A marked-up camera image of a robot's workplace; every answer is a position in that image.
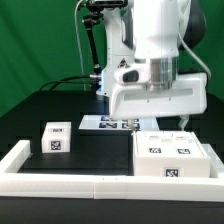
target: white box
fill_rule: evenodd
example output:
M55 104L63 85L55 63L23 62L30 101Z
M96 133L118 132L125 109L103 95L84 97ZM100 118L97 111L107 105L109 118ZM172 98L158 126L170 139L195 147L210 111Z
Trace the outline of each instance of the white box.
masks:
M71 122L48 122L41 140L43 153L70 152Z
M209 177L210 157L194 133L134 133L135 176Z

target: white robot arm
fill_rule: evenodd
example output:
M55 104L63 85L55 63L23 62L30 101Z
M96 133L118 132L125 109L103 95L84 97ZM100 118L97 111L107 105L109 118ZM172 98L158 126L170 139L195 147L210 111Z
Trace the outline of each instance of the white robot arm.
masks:
M206 74L177 73L178 35L186 32L190 4L190 0L134 1L135 62L115 71L110 97L113 118L204 112Z
M206 74L177 72L178 35L185 37L196 1L87 1L92 13L104 15L107 66L97 94L109 98L113 118L182 116L205 110Z

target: white plastic housing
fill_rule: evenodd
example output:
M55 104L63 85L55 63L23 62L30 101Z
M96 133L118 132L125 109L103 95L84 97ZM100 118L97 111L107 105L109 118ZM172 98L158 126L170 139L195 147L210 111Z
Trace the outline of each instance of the white plastic housing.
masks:
M210 176L210 158L194 133L134 133L135 176Z
M71 122L48 122L41 140L43 153L70 152Z
M134 2L135 59L175 58L179 55L177 0Z
M207 107L206 74L183 75L172 88L150 91L145 85L115 84L110 98L114 119L170 117L203 113Z

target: white block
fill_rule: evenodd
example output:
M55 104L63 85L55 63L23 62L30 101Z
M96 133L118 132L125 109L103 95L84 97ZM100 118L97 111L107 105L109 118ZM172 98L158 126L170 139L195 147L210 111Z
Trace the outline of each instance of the white block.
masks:
M17 173L30 156L30 141L20 140L0 162L1 173Z
M133 153L135 176L210 176L210 157L194 133L137 132Z
M48 122L41 140L43 153L70 152L71 122Z

